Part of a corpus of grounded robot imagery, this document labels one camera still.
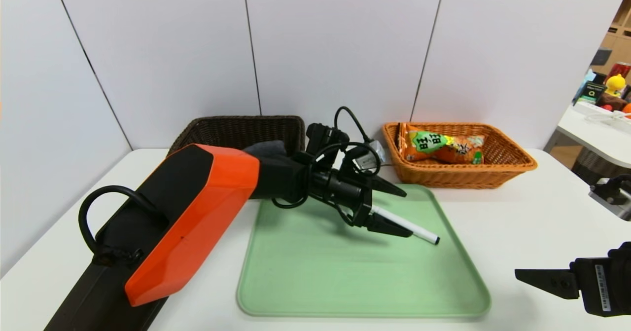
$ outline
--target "barcode label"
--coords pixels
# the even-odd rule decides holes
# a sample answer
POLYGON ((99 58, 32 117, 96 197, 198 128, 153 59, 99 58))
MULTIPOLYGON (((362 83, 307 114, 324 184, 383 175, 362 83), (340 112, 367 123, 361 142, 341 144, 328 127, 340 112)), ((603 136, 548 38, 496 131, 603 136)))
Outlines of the barcode label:
POLYGON ((602 264, 596 264, 596 279, 598 281, 598 290, 600 291, 600 304, 603 311, 611 311, 609 304, 609 290, 607 289, 607 281, 604 277, 604 267, 602 264))

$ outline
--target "snack bag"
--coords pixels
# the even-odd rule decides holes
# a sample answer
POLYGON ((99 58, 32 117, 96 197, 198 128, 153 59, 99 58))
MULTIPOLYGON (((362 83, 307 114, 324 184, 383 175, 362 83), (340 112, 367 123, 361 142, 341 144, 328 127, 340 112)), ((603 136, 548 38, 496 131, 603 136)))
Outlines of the snack bag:
POLYGON ((437 160, 450 164, 482 164, 482 145, 484 136, 448 136, 447 144, 436 151, 433 156, 437 160))
POLYGON ((448 142, 448 136, 423 131, 406 122, 399 130, 399 152, 408 161, 431 158, 432 153, 448 142))
POLYGON ((448 136, 402 122, 399 128, 399 152, 413 162, 437 158, 450 164, 482 164, 484 136, 448 136))

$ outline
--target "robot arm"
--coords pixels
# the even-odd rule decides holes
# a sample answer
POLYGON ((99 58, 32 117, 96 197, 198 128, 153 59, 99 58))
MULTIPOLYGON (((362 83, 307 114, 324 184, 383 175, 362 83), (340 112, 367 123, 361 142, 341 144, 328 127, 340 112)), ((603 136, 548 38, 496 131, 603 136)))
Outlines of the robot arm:
POLYGON ((358 168, 356 160, 376 156, 374 149, 322 124, 309 125, 307 136, 306 151, 291 158, 274 150, 250 154, 189 145, 168 156, 136 191, 111 185, 92 192, 79 210, 92 263, 46 330, 146 330, 167 297, 197 272, 248 199, 272 198, 278 207, 293 208, 312 197, 333 207, 351 226, 412 235, 371 214, 373 189, 406 195, 377 176, 379 164, 374 171, 358 168), (339 151, 345 151, 345 158, 334 169, 339 151), (106 192, 129 199, 93 237, 86 216, 106 192))

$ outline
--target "white table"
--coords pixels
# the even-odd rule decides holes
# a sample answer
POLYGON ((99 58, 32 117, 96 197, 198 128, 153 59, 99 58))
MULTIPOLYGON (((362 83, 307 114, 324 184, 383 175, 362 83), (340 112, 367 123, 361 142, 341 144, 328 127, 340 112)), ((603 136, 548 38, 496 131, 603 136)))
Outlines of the white table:
MULTIPOLYGON (((166 149, 129 153, 93 189, 138 187, 166 149)), ((567 268, 577 257, 605 256, 631 240, 631 223, 588 197, 588 187, 550 155, 498 189, 433 189, 492 297, 487 315, 472 320, 256 318, 239 309, 235 291, 259 206, 246 203, 199 272, 171 296, 151 331, 588 331, 631 330, 631 317, 599 318, 581 300, 563 300, 519 282, 514 268, 567 268)), ((393 179, 391 167, 385 178, 393 179)), ((124 201, 106 194, 93 203, 97 230, 124 201)), ((2 331, 43 329, 90 261, 74 205, 0 281, 2 331)))
POLYGON ((601 122, 587 121, 585 114, 569 106, 544 151, 550 152, 560 135, 566 135, 578 144, 620 167, 631 168, 631 134, 601 122))

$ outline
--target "brown wicker basket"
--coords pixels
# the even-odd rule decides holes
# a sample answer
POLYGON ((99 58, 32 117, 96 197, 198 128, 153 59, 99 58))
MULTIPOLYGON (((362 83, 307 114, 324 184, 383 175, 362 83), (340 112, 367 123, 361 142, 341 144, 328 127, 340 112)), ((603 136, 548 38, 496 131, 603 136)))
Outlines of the brown wicker basket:
POLYGON ((212 116, 191 121, 167 155, 189 144, 244 149, 282 140, 288 155, 305 149, 305 124, 298 116, 212 116))
POLYGON ((395 142, 398 122, 383 126, 384 136, 392 153, 392 162, 401 182, 417 183, 427 187, 496 188, 507 180, 537 168, 537 162, 502 131, 491 125, 476 122, 412 122, 426 131, 459 136, 486 136, 483 165, 449 165, 436 160, 408 162, 403 159, 395 142))

